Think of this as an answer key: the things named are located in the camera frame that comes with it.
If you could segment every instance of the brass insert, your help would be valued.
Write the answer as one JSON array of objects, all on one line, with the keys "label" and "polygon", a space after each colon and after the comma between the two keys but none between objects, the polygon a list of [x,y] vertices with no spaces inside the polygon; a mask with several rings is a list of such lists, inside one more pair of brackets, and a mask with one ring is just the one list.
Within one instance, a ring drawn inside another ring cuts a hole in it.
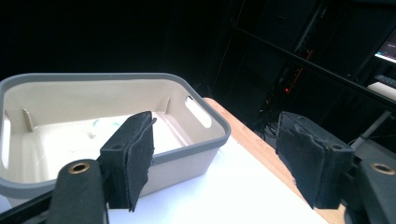
[{"label": "brass insert", "polygon": [[372,164],[372,168],[375,171],[377,171],[377,172],[379,172],[381,174],[384,174],[384,175],[395,175],[396,174],[395,170],[393,170],[392,168],[388,167],[385,164],[373,163]]},{"label": "brass insert", "polygon": [[76,174],[83,173],[83,172],[87,171],[88,169],[90,169],[89,163],[79,162],[79,163],[73,164],[69,167],[69,173],[76,175]]}]

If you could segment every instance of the plastic bin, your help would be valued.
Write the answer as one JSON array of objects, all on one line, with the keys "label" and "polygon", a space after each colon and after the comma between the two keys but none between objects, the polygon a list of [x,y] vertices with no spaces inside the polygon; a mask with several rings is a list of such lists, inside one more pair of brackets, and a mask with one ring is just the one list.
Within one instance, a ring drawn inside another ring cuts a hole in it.
[{"label": "plastic bin", "polygon": [[22,74],[1,81],[0,94],[0,193],[13,205],[53,189],[70,161],[97,159],[132,114],[150,110],[157,118],[141,196],[203,174],[231,132],[169,74]]}]

